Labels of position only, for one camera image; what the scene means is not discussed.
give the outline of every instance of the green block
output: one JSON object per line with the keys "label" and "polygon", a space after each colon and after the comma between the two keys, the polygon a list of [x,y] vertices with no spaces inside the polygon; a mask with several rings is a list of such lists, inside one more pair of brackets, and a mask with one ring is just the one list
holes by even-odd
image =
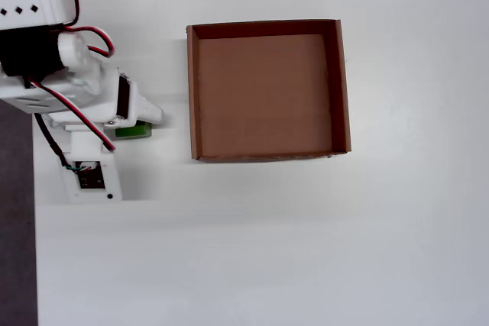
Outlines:
{"label": "green block", "polygon": [[119,139],[138,139],[151,136],[151,123],[138,121],[133,127],[115,129],[115,136]]}

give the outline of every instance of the gray floor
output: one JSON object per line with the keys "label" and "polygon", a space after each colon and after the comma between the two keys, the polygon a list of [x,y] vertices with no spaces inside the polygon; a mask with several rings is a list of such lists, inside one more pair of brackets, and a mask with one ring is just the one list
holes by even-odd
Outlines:
{"label": "gray floor", "polygon": [[0,325],[37,325],[32,117],[0,102]]}

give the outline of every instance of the white table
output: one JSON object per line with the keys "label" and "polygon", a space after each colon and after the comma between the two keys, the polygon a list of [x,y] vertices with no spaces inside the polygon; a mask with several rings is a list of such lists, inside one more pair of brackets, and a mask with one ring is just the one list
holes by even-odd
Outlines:
{"label": "white table", "polygon": [[[41,326],[487,322],[487,0],[81,1],[171,119],[117,205],[67,204],[35,130]],[[342,20],[353,151],[193,162],[185,27],[295,18]]]}

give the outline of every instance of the brown box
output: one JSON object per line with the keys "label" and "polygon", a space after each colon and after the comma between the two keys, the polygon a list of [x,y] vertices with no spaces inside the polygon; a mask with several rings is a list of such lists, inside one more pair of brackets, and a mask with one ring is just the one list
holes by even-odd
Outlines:
{"label": "brown box", "polygon": [[201,24],[187,38],[192,158],[351,151],[340,21]]}

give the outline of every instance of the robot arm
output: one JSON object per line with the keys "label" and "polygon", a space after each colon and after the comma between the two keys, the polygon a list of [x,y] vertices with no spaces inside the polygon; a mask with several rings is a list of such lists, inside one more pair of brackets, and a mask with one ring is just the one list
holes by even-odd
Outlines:
{"label": "robot arm", "polygon": [[[91,54],[112,55],[86,45],[77,31],[87,27],[67,27],[78,13],[78,0],[0,0],[0,98],[36,114],[72,201],[113,202],[122,199],[121,185],[103,129],[159,124],[164,115],[135,82]],[[60,152],[40,115],[70,133],[69,151]]]}

